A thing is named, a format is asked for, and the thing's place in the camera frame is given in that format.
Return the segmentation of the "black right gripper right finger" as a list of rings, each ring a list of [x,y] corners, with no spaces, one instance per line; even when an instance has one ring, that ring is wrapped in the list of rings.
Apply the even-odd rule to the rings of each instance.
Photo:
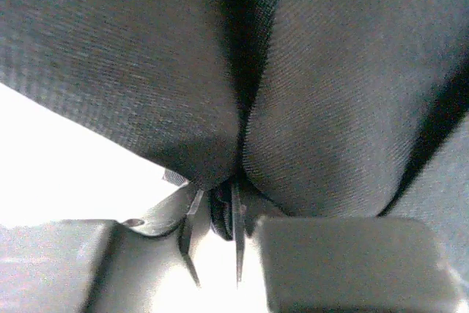
[[[431,229],[403,218],[287,218],[232,186],[240,312],[463,312]]]

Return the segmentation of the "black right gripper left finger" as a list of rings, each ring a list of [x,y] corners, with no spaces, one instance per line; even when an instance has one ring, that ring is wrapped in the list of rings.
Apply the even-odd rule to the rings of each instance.
[[[205,192],[186,185],[123,223],[69,220],[1,228],[3,312],[189,312],[194,257],[210,227]]]

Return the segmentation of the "black pleated skirt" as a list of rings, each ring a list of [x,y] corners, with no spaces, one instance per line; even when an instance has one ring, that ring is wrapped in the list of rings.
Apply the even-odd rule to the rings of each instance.
[[[468,0],[1,0],[1,82],[291,216],[407,216],[468,276]]]

